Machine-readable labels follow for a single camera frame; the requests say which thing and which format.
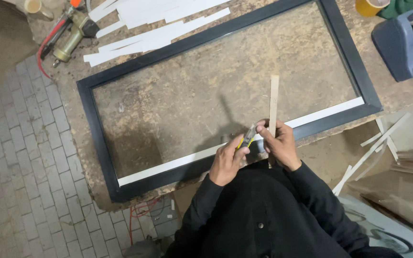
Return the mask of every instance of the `person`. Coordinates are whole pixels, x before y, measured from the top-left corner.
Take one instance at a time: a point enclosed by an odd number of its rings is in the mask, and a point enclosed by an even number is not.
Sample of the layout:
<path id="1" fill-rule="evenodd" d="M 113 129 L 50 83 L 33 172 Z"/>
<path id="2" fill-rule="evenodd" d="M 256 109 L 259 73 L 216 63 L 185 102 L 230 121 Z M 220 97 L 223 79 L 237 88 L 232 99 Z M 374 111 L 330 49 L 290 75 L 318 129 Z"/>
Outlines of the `person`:
<path id="1" fill-rule="evenodd" d="M 265 150 L 283 167 L 260 161 L 239 170 L 243 135 L 219 148 L 165 257 L 402 257 L 370 247 L 359 225 L 295 151 L 292 128 L 276 123 L 276 137 L 256 124 Z"/>

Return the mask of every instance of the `wooden plank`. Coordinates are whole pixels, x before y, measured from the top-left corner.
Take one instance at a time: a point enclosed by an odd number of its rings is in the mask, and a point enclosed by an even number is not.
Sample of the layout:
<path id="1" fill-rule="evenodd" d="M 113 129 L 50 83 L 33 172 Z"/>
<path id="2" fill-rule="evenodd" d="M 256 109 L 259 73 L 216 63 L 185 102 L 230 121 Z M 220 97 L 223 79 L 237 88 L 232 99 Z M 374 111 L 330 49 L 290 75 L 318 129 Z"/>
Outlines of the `wooden plank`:
<path id="1" fill-rule="evenodd" d="M 269 109 L 269 122 L 268 130 L 275 137 L 276 125 L 277 125 L 277 103 L 278 103 L 278 83 L 280 77 L 278 75 L 272 75 L 270 77 L 270 109 Z"/>

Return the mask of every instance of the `black jacket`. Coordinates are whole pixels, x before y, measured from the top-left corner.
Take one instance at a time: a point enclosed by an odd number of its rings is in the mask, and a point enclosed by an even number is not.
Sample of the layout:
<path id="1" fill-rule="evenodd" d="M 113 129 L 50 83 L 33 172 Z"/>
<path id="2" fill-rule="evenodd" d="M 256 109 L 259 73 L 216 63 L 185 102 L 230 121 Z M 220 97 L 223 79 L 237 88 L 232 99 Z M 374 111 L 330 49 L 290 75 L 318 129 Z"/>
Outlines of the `black jacket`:
<path id="1" fill-rule="evenodd" d="M 224 187 L 207 176 L 166 257 L 402 257 L 370 247 L 331 189 L 306 164 L 294 171 L 261 161 Z"/>

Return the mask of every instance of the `white strip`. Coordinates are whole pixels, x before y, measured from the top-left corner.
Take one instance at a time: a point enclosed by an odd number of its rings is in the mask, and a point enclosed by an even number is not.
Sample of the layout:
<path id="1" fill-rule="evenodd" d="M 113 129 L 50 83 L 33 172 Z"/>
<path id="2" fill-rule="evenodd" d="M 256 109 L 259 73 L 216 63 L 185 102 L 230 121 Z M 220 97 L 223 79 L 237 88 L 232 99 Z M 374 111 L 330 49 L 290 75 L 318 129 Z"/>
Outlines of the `white strip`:
<path id="1" fill-rule="evenodd" d="M 341 111 L 344 111 L 344 110 L 347 110 L 347 109 L 350 109 L 350 108 L 354 108 L 354 107 L 360 106 L 362 104 L 364 104 L 363 98 L 358 97 L 358 98 L 355 98 L 353 100 L 349 100 L 347 102 L 340 103 L 340 104 L 337 104 L 337 105 L 329 107 L 329 108 L 325 108 L 325 109 L 317 111 L 315 113 L 312 113 L 312 114 L 309 114 L 309 115 L 306 115 L 306 116 L 303 116 L 303 117 L 300 117 L 300 118 L 296 118 L 296 119 L 291 120 L 291 121 L 287 121 L 287 122 L 285 122 L 285 124 L 288 125 L 288 126 L 291 126 L 292 128 L 295 128 L 297 126 L 300 126 L 300 125 L 303 125 L 303 124 L 306 124 L 306 123 L 309 123 L 309 122 L 313 122 L 313 121 L 316 121 L 318 119 L 325 118 L 325 117 L 330 116 L 332 114 L 339 113 Z M 173 169 L 175 167 L 180 167 L 182 165 L 185 165 L 185 164 L 203 159 L 205 157 L 214 155 L 216 153 L 216 150 L 218 148 L 220 148 L 222 145 L 224 145 L 224 144 L 220 144 L 220 145 L 217 145 L 215 147 L 211 147 L 209 149 L 202 150 L 202 151 L 196 152 L 194 154 L 187 155 L 187 156 L 169 161 L 169 162 L 164 163 L 162 165 L 158 165 L 156 167 L 151 167 L 151 168 L 148 168 L 146 170 L 143 170 L 143 171 L 125 176 L 123 178 L 119 178 L 118 179 L 119 186 L 127 185 L 127 184 L 133 183 L 135 181 L 141 180 L 143 178 L 150 177 L 152 175 L 162 173 L 164 171 Z"/>
<path id="2" fill-rule="evenodd" d="M 335 106 L 322 109 L 320 111 L 316 111 L 312 114 L 308 114 L 306 116 L 296 118 L 296 119 L 293 119 L 291 121 L 287 121 L 287 122 L 285 122 L 285 125 L 288 125 L 291 128 L 296 128 L 296 127 L 301 126 L 303 124 L 307 124 L 307 123 L 313 122 L 315 120 L 325 118 L 327 116 L 339 113 L 341 111 L 344 111 L 344 110 L 347 110 L 347 109 L 350 109 L 350 108 L 353 108 L 353 107 L 360 106 L 362 104 L 364 104 L 363 98 L 362 97 L 357 97 L 357 98 L 349 100 L 347 102 L 340 103 L 340 104 L 337 104 Z"/>
<path id="3" fill-rule="evenodd" d="M 107 26 L 106 28 L 102 28 L 101 30 L 99 30 L 96 33 L 96 38 L 101 38 L 104 35 L 106 35 L 110 32 L 113 32 L 113 31 L 115 31 L 116 29 L 118 29 L 120 27 L 123 27 L 124 25 L 125 25 L 125 23 L 123 21 L 117 21 L 117 22 Z"/>
<path id="4" fill-rule="evenodd" d="M 374 143 L 374 145 L 371 146 L 371 148 L 368 150 L 368 152 L 366 152 L 366 154 L 364 154 L 359 161 L 355 164 L 355 166 L 353 166 L 353 168 L 349 171 L 347 178 L 345 178 L 346 176 L 344 176 L 344 178 L 342 178 L 342 180 L 340 181 L 339 184 L 336 185 L 336 187 L 334 188 L 336 190 L 337 193 L 339 193 L 342 189 L 343 184 L 358 170 L 358 168 L 364 163 L 364 161 L 366 161 L 366 159 L 377 149 L 377 147 L 379 147 L 384 141 L 385 139 L 388 140 L 388 136 L 390 136 L 395 130 L 396 128 L 398 128 L 399 126 L 401 126 L 405 120 L 407 120 L 410 117 L 410 113 L 406 113 L 404 116 L 402 116 L 398 122 L 396 122 L 396 124 L 394 124 L 386 133 L 382 134 L 382 137 L 380 139 L 378 139 L 378 141 L 376 141 Z"/>
<path id="5" fill-rule="evenodd" d="M 165 13 L 165 22 L 173 22 L 228 1 L 230 0 L 196 0 L 186 5 L 180 5 L 180 8 L 176 8 Z"/>
<path id="6" fill-rule="evenodd" d="M 115 50 L 115 49 L 130 45 L 130 44 L 133 44 L 135 42 L 141 41 L 143 39 L 146 39 L 146 37 L 150 36 L 151 34 L 163 33 L 164 31 L 167 31 L 167 30 L 180 28 L 182 27 L 182 25 L 183 25 L 183 21 L 175 22 L 175 23 L 172 23 L 172 24 L 160 27 L 160 28 L 153 29 L 145 33 L 138 34 L 130 38 L 126 38 L 126 39 L 119 40 L 111 44 L 104 45 L 102 47 L 99 47 L 98 51 L 101 53 L 101 52 Z"/>
<path id="7" fill-rule="evenodd" d="M 370 138 L 369 140 L 363 142 L 363 143 L 360 144 L 360 145 L 361 145 L 361 147 L 364 147 L 364 146 L 368 145 L 369 143 L 375 141 L 376 139 L 378 139 L 378 138 L 381 137 L 381 136 L 382 136 L 382 133 L 381 133 L 381 132 L 378 132 L 378 133 L 377 133 L 376 135 L 374 135 L 372 138 Z"/>

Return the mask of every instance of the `workbench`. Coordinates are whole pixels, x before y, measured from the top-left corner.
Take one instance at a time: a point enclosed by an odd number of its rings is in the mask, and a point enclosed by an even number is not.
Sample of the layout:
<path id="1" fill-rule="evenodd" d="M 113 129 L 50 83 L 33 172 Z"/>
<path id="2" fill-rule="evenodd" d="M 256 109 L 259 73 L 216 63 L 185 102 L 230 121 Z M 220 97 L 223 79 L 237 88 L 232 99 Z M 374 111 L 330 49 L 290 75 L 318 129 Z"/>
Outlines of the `workbench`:
<path id="1" fill-rule="evenodd" d="M 188 37 L 272 2 L 274 1 L 232 0 L 189 16 L 189 19 L 185 22 L 203 15 L 210 15 L 226 7 L 229 7 L 231 11 L 230 15 L 185 34 L 176 40 Z M 100 0 L 92 0 L 92 9 L 100 3 Z M 45 4 L 53 9 L 56 17 L 59 17 L 62 8 L 62 6 L 59 6 L 59 2 L 50 0 L 46 1 Z M 354 8 L 354 1 L 337 0 L 337 5 L 382 102 L 384 111 L 299 140 L 296 143 L 297 146 L 310 144 L 413 105 L 413 79 L 397 83 L 390 75 L 371 41 L 370 33 L 382 19 L 360 16 Z M 252 33 L 255 37 L 253 38 L 254 46 L 248 47 L 246 53 L 240 51 L 242 45 L 237 42 L 243 42 L 252 35 L 238 32 L 236 35 L 232 35 L 231 39 L 222 38 L 220 41 L 210 44 L 211 46 L 203 46 L 193 50 L 191 54 L 184 54 L 179 60 L 174 58 L 174 60 L 147 69 L 148 71 L 141 71 L 137 75 L 137 79 L 140 82 L 146 82 L 147 86 L 139 84 L 139 87 L 135 87 L 132 83 L 136 79 L 129 77 L 98 88 L 94 92 L 96 103 L 106 137 L 110 141 L 110 152 L 119 161 L 115 165 L 119 177 L 126 175 L 126 172 L 122 171 L 132 169 L 135 169 L 135 172 L 140 171 L 148 166 L 151 167 L 217 145 L 219 142 L 216 142 L 216 140 L 221 134 L 236 133 L 243 130 L 243 127 L 249 127 L 251 121 L 268 116 L 268 95 L 266 93 L 270 89 L 269 79 L 271 74 L 277 73 L 280 75 L 277 113 L 279 120 L 287 121 L 354 98 L 354 91 L 348 76 L 340 58 L 336 56 L 336 49 L 330 41 L 327 29 L 323 27 L 323 20 L 319 12 L 316 11 L 316 4 L 307 4 L 307 6 L 298 9 L 285 13 L 282 17 L 265 21 L 268 23 L 267 26 L 260 26 L 259 24 L 247 29 L 249 30 L 247 33 Z M 37 43 L 43 40 L 53 25 L 53 22 L 31 20 L 30 18 L 28 21 L 33 31 L 34 40 Z M 97 24 L 103 28 L 116 21 L 118 21 L 118 16 L 115 11 L 99 20 Z M 61 63 L 57 68 L 54 68 L 51 66 L 54 62 L 52 55 L 49 55 L 43 62 L 44 69 L 47 73 L 52 74 L 52 80 L 57 84 L 60 91 L 91 195 L 102 209 L 115 210 L 120 207 L 134 205 L 199 180 L 197 178 L 166 185 L 137 197 L 130 203 L 111 203 L 97 159 L 89 124 L 77 92 L 77 80 L 140 56 L 141 53 L 120 56 L 95 67 L 90 67 L 89 63 L 84 63 L 83 55 L 98 52 L 99 46 L 163 25 L 163 21 L 158 21 L 131 30 L 122 27 L 100 39 L 84 38 L 74 50 L 72 59 L 68 63 Z M 275 38 L 280 39 L 280 41 L 273 42 L 269 36 L 265 36 L 267 34 L 276 35 Z M 286 40 L 292 42 L 292 44 L 295 42 L 296 45 L 285 45 Z M 265 53 L 261 50 L 270 45 L 274 46 L 271 50 Z M 228 55 L 223 57 L 221 62 L 217 62 L 218 57 L 215 55 L 202 54 L 205 51 L 227 49 Z M 190 64 L 195 60 L 199 60 L 205 68 L 202 70 L 201 66 L 192 65 L 191 68 L 186 68 L 189 72 L 188 75 L 180 74 L 180 68 L 184 65 L 180 61 L 183 60 L 190 61 Z M 250 64 L 248 67 L 231 65 L 231 62 L 236 63 L 238 61 L 242 63 L 250 62 Z M 215 74 L 221 73 L 221 71 L 225 71 L 227 74 L 235 73 L 236 75 L 227 79 L 222 78 L 220 87 L 211 87 L 215 82 L 212 83 L 211 80 L 208 80 L 214 77 Z M 164 87 L 162 89 L 152 87 L 154 80 L 158 81 L 158 85 L 164 85 Z M 183 84 L 170 84 L 171 80 L 181 80 Z M 208 87 L 203 87 L 201 83 L 196 85 L 195 82 L 202 80 L 206 81 Z M 262 86 L 262 97 L 253 96 L 252 102 L 239 101 L 241 97 L 246 97 L 246 94 L 243 93 L 243 91 L 246 91 L 245 85 L 249 85 L 253 80 L 259 82 L 268 80 L 268 84 Z M 323 81 L 324 85 L 327 86 L 318 87 L 314 82 L 319 81 Z M 203 106 L 205 102 L 202 105 L 198 104 L 198 99 L 209 95 L 218 97 L 210 97 L 210 102 L 206 106 Z M 174 99 L 180 96 L 181 101 L 176 104 L 176 108 L 163 105 L 174 102 Z M 135 163 L 132 161 L 132 154 L 135 153 L 136 145 L 146 145 L 148 147 L 139 150 L 140 154 L 147 153 L 147 158 Z"/>

